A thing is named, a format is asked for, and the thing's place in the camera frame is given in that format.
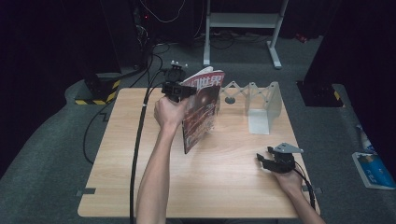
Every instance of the dark background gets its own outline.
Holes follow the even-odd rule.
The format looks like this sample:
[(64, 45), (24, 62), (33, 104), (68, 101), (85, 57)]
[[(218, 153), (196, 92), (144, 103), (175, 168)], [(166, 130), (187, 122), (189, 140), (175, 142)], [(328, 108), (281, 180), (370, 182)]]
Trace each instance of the dark background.
[[(65, 2), (69, 3), (66, 7), (74, 8), (73, 1)], [(111, 35), (113, 31), (106, 27), (103, 4), (99, 0), (83, 2), (91, 13), (69, 10), (65, 15), (72, 19), (72, 27), (76, 30), (79, 27), (82, 32), (93, 32), (92, 36), (76, 32), (80, 38), (77, 42), (82, 45), (78, 48), (85, 55), (82, 57), (84, 64), (95, 74), (121, 73), (117, 43), (122, 41), (115, 41), (117, 38)], [(121, 2), (139, 5), (139, 1)], [(237, 2), (212, 1), (212, 8), (214, 11), (267, 12), (276, 11), (279, 6), (275, 1), (252, 0), (240, 7)], [(154, 9), (166, 8), (164, 4), (178, 6), (178, 0), (147, 3)], [(201, 1), (186, 1), (180, 18), (174, 23), (161, 24), (149, 17), (142, 24), (155, 35), (190, 43), (202, 17), (201, 5)], [(139, 8), (141, 16), (148, 15)], [(65, 89), (83, 79), (84, 74), (76, 63), (74, 51), (70, 50), (62, 1), (2, 1), (0, 10), (3, 174), (35, 129), (65, 105)], [(166, 12), (166, 9), (161, 11), (161, 16), (166, 16)], [(325, 35), (305, 81), (346, 85), (365, 131), (395, 174), (389, 156), (396, 134), (391, 80), (396, 61), (393, 41), (396, 22), (391, 15), (388, 2), (295, 0), (290, 1), (280, 36), (294, 38), (301, 34), (309, 39)], [(139, 50), (129, 53), (140, 55)]]

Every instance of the yellow and black tape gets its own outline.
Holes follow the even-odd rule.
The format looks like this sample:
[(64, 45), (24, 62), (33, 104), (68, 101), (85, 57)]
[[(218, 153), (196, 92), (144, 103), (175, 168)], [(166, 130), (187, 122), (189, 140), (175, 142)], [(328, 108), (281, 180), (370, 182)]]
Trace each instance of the yellow and black tape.
[(108, 90), (106, 97), (96, 98), (93, 96), (91, 99), (75, 99), (75, 102), (77, 105), (106, 105), (115, 99), (119, 85), (120, 80), (115, 81), (110, 90)]

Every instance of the human arm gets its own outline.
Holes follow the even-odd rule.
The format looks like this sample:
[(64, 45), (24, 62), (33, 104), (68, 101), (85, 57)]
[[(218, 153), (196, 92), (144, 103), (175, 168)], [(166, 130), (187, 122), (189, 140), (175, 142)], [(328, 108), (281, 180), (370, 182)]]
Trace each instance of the human arm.
[(273, 173), (276, 176), (280, 187), (285, 191), (291, 200), (300, 220), (304, 224), (325, 223), (318, 213), (311, 207), (301, 190), (303, 179), (295, 172), (290, 171), (285, 174)]
[(169, 196), (170, 151), (187, 103), (188, 99), (175, 103), (166, 97), (155, 103), (154, 117), (161, 129), (137, 193), (138, 224), (165, 223)]

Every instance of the human hand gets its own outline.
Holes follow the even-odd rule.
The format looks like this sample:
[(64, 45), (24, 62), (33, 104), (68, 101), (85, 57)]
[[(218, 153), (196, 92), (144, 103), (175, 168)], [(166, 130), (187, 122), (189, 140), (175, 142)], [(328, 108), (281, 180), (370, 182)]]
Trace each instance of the human hand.
[(176, 129), (184, 118), (188, 102), (189, 98), (185, 98), (181, 102), (176, 103), (164, 96), (155, 103), (154, 118), (162, 129)]
[(303, 179), (295, 171), (290, 171), (285, 174), (273, 172), (273, 174), (276, 177), (277, 182), (279, 182), (280, 187), (288, 195), (297, 195), (298, 193), (302, 193), (301, 185), (303, 183)]

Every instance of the gray carpet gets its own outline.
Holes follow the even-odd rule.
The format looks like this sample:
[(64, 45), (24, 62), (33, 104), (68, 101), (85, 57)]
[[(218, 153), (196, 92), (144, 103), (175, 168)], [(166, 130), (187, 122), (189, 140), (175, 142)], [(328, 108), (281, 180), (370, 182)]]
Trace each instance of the gray carpet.
[[(396, 223), (396, 191), (365, 188), (351, 159), (353, 152), (362, 151), (355, 128), (359, 121), (343, 86), (334, 85), (346, 104), (340, 108), (306, 107), (298, 91), (295, 82), (304, 79), (320, 41), (302, 44), (279, 39), (276, 50), (283, 65), (281, 70), (274, 69), (264, 42), (235, 42), (227, 49), (212, 48), (211, 65), (225, 71), (225, 83), (235, 80), (245, 86), (256, 82), (264, 87), (272, 81), (279, 82), (292, 128), (304, 149), (312, 184), (323, 191), (317, 199), (327, 223)], [(219, 48), (228, 44), (213, 41)], [(189, 65), (189, 75), (202, 69), (202, 42), (197, 41), (194, 47), (163, 45), (154, 52), (163, 58), (164, 67), (176, 60)], [(159, 65), (160, 61), (154, 58), (150, 73), (154, 74)], [(129, 87), (137, 77), (123, 79), (120, 87)], [(86, 218), (77, 213), (80, 197), (76, 194), (84, 189), (92, 168), (82, 154), (83, 135), (90, 120), (102, 108), (74, 104), (81, 84), (82, 81), (66, 91), (67, 105), (36, 130), (2, 177), (1, 223), (128, 223), (126, 218)], [(136, 84), (136, 87), (146, 86), (146, 77)], [(105, 109), (108, 116), (111, 108), (112, 105)], [(89, 129), (86, 146), (92, 160), (105, 128), (106, 122), (99, 116)], [(282, 219), (279, 223), (301, 222)]]

